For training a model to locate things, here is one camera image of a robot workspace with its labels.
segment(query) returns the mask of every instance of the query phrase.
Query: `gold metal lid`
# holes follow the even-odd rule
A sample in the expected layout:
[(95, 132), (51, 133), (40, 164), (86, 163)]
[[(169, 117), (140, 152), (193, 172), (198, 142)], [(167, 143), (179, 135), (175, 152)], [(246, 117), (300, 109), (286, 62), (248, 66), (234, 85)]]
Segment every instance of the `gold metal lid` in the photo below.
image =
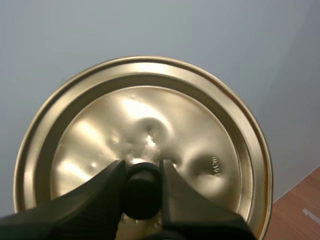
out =
[[(245, 104), (210, 73), (138, 56), (69, 80), (44, 103), (22, 141), (15, 211), (73, 190), (116, 159), (172, 160), (200, 194), (241, 214), (263, 238), (272, 206), (268, 147)], [(117, 238), (159, 228), (157, 217), (135, 222), (124, 216)]]

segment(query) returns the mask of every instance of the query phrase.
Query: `black rubber tip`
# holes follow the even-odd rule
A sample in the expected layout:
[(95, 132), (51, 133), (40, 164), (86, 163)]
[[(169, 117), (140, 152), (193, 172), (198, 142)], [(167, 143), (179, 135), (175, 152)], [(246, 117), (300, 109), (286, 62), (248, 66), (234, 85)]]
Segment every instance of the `black rubber tip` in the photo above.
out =
[(160, 169), (147, 162), (135, 164), (128, 170), (127, 178), (121, 192), (125, 214), (137, 220), (155, 216), (162, 203)]

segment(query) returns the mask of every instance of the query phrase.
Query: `wooden floor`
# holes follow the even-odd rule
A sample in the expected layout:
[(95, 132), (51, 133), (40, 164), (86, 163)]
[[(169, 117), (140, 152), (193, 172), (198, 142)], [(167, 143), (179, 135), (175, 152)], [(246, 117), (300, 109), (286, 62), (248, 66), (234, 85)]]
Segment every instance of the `wooden floor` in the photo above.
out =
[(273, 205), (264, 240), (320, 240), (320, 167)]

